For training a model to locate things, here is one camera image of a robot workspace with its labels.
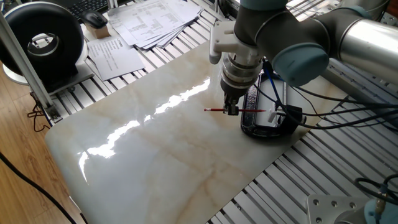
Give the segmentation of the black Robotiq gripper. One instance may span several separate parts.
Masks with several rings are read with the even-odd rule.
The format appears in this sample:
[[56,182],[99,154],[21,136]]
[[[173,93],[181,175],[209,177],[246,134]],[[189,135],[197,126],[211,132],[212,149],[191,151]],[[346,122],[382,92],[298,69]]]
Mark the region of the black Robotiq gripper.
[[255,80],[248,83],[243,83],[242,86],[232,86],[227,81],[221,79],[221,89],[224,91],[223,112],[230,116],[237,116],[239,114],[239,99],[244,96],[250,87],[255,84]]

